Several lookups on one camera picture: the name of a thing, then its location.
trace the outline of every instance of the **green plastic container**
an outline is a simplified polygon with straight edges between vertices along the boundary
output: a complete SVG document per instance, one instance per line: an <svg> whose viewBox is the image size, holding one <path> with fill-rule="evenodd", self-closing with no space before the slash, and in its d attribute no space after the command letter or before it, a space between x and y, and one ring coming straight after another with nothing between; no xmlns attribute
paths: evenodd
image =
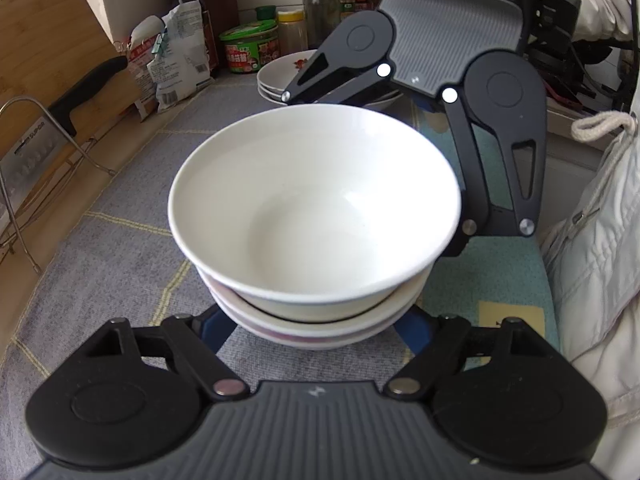
<svg viewBox="0 0 640 480"><path fill-rule="evenodd" d="M247 23L220 34L231 72L258 72L280 57L278 23L275 20Z"/></svg>

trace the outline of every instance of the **white logo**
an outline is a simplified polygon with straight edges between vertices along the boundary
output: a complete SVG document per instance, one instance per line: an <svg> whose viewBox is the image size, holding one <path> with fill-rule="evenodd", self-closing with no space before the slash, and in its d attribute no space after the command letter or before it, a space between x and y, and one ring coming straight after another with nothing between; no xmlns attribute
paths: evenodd
<svg viewBox="0 0 640 480"><path fill-rule="evenodd" d="M317 399L321 395L324 395L326 390L322 386L316 386L313 390L308 390L307 393Z"/></svg>

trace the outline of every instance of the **yellow lid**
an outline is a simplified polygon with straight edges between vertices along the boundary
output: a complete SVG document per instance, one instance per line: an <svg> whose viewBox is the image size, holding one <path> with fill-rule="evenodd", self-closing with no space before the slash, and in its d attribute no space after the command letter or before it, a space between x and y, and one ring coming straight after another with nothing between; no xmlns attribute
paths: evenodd
<svg viewBox="0 0 640 480"><path fill-rule="evenodd" d="M300 10L279 10L278 21L283 23L301 22L305 19L305 11Z"/></svg>

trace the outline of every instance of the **teal fabric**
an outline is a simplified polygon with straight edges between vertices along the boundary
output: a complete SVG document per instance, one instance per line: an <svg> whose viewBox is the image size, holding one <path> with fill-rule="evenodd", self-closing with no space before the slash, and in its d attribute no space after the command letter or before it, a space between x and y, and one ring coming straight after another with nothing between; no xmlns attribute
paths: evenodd
<svg viewBox="0 0 640 480"><path fill-rule="evenodd" d="M462 184L460 163L450 132L436 133L426 115L409 100L402 100L390 110L393 115L413 126L447 157ZM475 129L476 141L495 205L511 208L500 149L494 136ZM478 324L479 301L518 305L534 305L545 314L545 338L559 347L554 306L535 238L475 237L460 256L441 258L422 295L423 308L433 316L458 314Z"/></svg>

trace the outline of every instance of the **gray ribbed panel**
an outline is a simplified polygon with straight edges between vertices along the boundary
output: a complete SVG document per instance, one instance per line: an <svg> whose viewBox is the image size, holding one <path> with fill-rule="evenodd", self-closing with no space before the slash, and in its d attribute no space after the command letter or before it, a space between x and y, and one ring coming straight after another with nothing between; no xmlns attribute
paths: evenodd
<svg viewBox="0 0 640 480"><path fill-rule="evenodd" d="M324 393L313 396L311 392ZM380 396L372 383L263 383L242 402L218 404L171 454L120 472L52 463L30 480L597 480L587 465L519 475L471 465L417 404Z"/></svg>
<svg viewBox="0 0 640 480"><path fill-rule="evenodd" d="M515 50L522 31L520 7L505 0L382 0L380 10L396 24L393 79L432 97L483 52Z"/></svg>

